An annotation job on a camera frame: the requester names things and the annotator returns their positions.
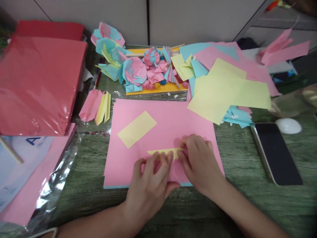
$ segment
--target clear plastic sheet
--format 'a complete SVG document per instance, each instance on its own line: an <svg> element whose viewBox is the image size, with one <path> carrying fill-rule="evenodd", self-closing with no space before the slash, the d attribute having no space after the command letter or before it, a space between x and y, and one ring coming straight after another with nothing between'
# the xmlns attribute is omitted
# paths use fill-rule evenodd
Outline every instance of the clear plastic sheet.
<svg viewBox="0 0 317 238"><path fill-rule="evenodd" d="M28 225L0 223L0 237L27 237L47 229L88 124L76 120L76 126L77 130L74 132L66 151L59 159L49 181L44 184L41 190L40 197L36 202L36 209Z"/></svg>

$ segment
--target paper scrap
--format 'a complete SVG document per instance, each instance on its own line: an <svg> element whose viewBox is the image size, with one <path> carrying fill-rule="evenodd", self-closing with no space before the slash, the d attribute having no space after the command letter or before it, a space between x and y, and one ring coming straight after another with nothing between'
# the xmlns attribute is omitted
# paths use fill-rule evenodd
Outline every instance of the paper scrap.
<svg viewBox="0 0 317 238"><path fill-rule="evenodd" d="M118 136L129 149L156 124L156 121L149 115L149 113L144 111L134 121L120 131Z"/></svg>
<svg viewBox="0 0 317 238"><path fill-rule="evenodd" d="M162 149L162 150L151 150L151 151L148 151L148 153L152 156L156 151L158 151L159 154L161 154L162 152L165 152L165 154L167 156L170 151L173 151L173 160L175 160L175 159L178 159L178 154L177 154L178 150L183 150L183 149L182 148L171 148L171 149Z"/></svg>

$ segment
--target yellow paper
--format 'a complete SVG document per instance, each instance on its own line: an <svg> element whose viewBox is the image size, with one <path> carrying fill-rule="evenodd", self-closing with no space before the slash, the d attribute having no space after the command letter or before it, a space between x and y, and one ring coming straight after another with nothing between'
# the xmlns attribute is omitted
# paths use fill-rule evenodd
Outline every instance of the yellow paper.
<svg viewBox="0 0 317 238"><path fill-rule="evenodd" d="M236 96L232 105L270 109L271 97L267 84L245 80L243 88Z"/></svg>
<svg viewBox="0 0 317 238"><path fill-rule="evenodd" d="M247 76L246 71L243 71L220 58L216 59L208 74L233 74L243 79Z"/></svg>
<svg viewBox="0 0 317 238"><path fill-rule="evenodd" d="M179 54L179 55L175 55L171 57L172 63L174 65L174 68L176 69L179 77L181 78L181 80L186 81L187 79L185 79L184 74L182 73L182 71L179 69L179 66L181 66L182 64L184 64L184 59L183 59L183 55Z"/></svg>
<svg viewBox="0 0 317 238"><path fill-rule="evenodd" d="M108 121L110 119L110 108L111 108L111 94L107 92L106 99L105 99L105 105L106 105L106 112L105 112L105 120L104 122Z"/></svg>
<svg viewBox="0 0 317 238"><path fill-rule="evenodd" d="M106 60L111 64L111 66L119 69L121 64L118 63L117 61L115 61L114 59L112 59L110 53L108 52L106 45L103 45L101 53L103 54L103 56L106 58Z"/></svg>
<svg viewBox="0 0 317 238"><path fill-rule="evenodd" d="M149 115L149 113L144 111L133 122L120 131L118 136L129 149L156 124L156 121Z"/></svg>
<svg viewBox="0 0 317 238"><path fill-rule="evenodd" d="M194 70L191 66L188 66L187 64L182 64L181 66L178 66L178 68L181 70L183 73L184 79L188 80L192 77L195 77Z"/></svg>
<svg viewBox="0 0 317 238"><path fill-rule="evenodd" d="M192 59L192 55L188 56L187 60L185 61L185 63L186 63L188 66L191 66L191 59Z"/></svg>
<svg viewBox="0 0 317 238"><path fill-rule="evenodd" d="M151 150L151 151L148 151L148 153L150 155L153 155L156 151L158 151L159 154L161 154L162 152L165 152L165 154L167 155L170 151L173 151L174 152L173 160L174 160L174 159L178 159L178 154L177 154L178 150L183 150L183 149L182 148L172 148L172 149L163 149L163 150Z"/></svg>
<svg viewBox="0 0 317 238"><path fill-rule="evenodd" d="M220 125L228 108L242 89L245 79L209 74L196 79L194 97L188 109Z"/></svg>
<svg viewBox="0 0 317 238"><path fill-rule="evenodd" d="M99 125L104 116L105 116L105 112L106 112L106 104L105 104L105 99L107 98L106 94L102 95L102 99L99 105L99 109L98 109L98 113L97 113L97 117L95 119L96 125Z"/></svg>

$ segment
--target computer mouse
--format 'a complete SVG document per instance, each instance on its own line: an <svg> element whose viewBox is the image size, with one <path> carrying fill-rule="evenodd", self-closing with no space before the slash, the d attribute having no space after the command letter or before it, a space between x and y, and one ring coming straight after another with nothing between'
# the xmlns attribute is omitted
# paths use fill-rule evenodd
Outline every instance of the computer mouse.
<svg viewBox="0 0 317 238"><path fill-rule="evenodd" d="M284 134L297 134L301 132L301 125L298 121L291 118L281 118L275 122L280 129L280 132Z"/></svg>

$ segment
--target desk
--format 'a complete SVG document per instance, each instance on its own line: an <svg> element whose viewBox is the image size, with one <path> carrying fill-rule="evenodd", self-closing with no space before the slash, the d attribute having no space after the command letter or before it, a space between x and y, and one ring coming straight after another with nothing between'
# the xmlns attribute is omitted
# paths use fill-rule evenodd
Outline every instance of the desk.
<svg viewBox="0 0 317 238"><path fill-rule="evenodd" d="M97 63L96 56L86 65ZM115 98L166 100L167 95L125 96L119 82L102 74L98 89L107 90ZM178 93L177 100L185 100ZM252 120L274 122L264 109L252 109ZM309 237L316 232L317 215L317 121L314 116L295 118L303 127L296 135L284 135L288 148L303 178L303 186L280 187L268 182L249 127L224 123L214 125L217 143L227 180L241 191L262 212L293 237ZM91 122L87 132L105 131L107 123ZM67 178L64 190L51 219L51 226L60 226L78 217L87 216L125 200L127 189L103 189L103 172L109 137L85 135ZM143 228L141 237L240 237L232 220L213 202L193 187L174 191L162 209Z"/></svg>

